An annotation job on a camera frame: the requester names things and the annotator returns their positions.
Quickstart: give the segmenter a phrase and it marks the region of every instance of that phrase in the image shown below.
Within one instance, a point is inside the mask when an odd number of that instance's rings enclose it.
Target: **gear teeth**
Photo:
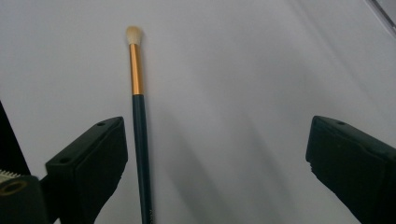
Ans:
[[[12,172],[8,172],[8,171],[4,171],[4,170],[0,169],[0,184],[5,181],[8,181],[9,179],[16,178],[19,176],[21,176],[21,175],[14,174]]]

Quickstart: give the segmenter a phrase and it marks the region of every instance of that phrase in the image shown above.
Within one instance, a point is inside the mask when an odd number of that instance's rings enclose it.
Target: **brush handle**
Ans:
[[[142,223],[152,224],[153,211],[149,178],[149,151],[146,126],[145,98],[143,94],[133,95],[134,145],[136,150],[137,177],[139,181]]]

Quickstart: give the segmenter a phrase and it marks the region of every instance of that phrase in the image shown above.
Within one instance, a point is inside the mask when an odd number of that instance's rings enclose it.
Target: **black plastic part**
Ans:
[[[50,188],[57,186],[63,224],[92,224],[114,193],[128,161],[123,118],[107,119],[46,163]]]
[[[312,120],[306,160],[361,223],[396,223],[396,150],[336,119]]]
[[[144,95],[133,96],[134,145],[136,150],[137,176],[139,181],[142,223],[153,223],[149,177],[149,149]]]
[[[41,190],[43,191],[44,201],[47,207],[49,223],[54,223],[61,214],[62,201],[59,186],[51,181],[48,176],[40,180]]]
[[[20,175],[30,171],[21,152],[17,138],[9,124],[6,111],[0,102],[0,169]]]
[[[0,184],[0,223],[49,223],[43,194],[35,176],[21,176]]]

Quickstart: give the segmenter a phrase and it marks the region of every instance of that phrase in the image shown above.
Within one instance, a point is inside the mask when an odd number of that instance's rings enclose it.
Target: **brush bristles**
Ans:
[[[128,38],[128,42],[130,45],[140,45],[142,31],[137,26],[130,26],[128,27],[128,29],[126,29],[126,37]]]

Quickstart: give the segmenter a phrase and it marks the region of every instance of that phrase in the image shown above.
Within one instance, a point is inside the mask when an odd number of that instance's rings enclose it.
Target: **screw hole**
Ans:
[[[0,189],[0,196],[8,196],[13,193],[16,193],[20,190],[22,190],[24,187],[27,186],[27,182],[23,180],[17,180],[15,182],[12,182],[6,186],[4,186],[2,189]]]
[[[59,162],[60,162],[60,163],[63,163],[63,164],[68,163],[68,162],[70,162],[70,161],[71,161],[70,158],[63,158],[63,159],[59,160]]]

